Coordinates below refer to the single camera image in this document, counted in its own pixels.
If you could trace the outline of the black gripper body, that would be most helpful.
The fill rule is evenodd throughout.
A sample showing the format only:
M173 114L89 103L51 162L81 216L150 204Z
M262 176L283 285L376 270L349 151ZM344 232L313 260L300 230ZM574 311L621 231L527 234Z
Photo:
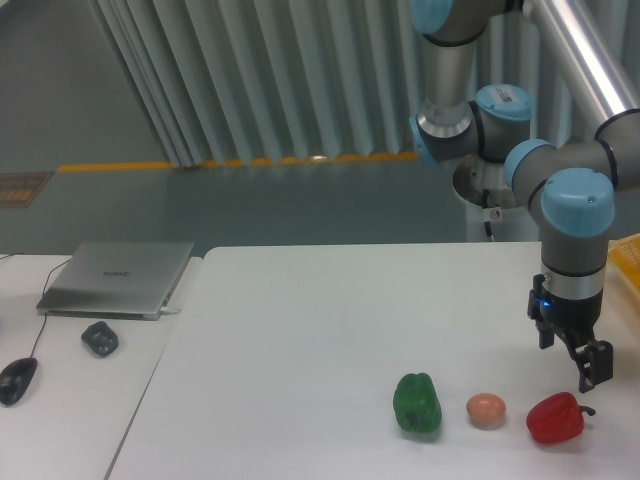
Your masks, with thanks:
M535 326L537 320L550 322L555 338L560 338L562 332L585 332L595 337L594 326L601 313L604 279L604 270L584 276L544 270L533 277L527 315Z

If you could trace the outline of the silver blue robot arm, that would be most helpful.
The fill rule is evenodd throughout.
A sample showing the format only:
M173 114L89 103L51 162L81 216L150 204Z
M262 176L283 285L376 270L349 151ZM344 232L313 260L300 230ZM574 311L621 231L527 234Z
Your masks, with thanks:
M528 316L539 345L563 342L581 392L611 379L612 345L595 337L614 196L639 184L639 95L581 1L414 1L416 31L436 50L433 85L410 120L427 164L468 154L498 166L503 185L533 218L541 271ZM531 105L512 85L464 98L475 41L496 16L520 12L555 58L593 137L569 148L528 137Z

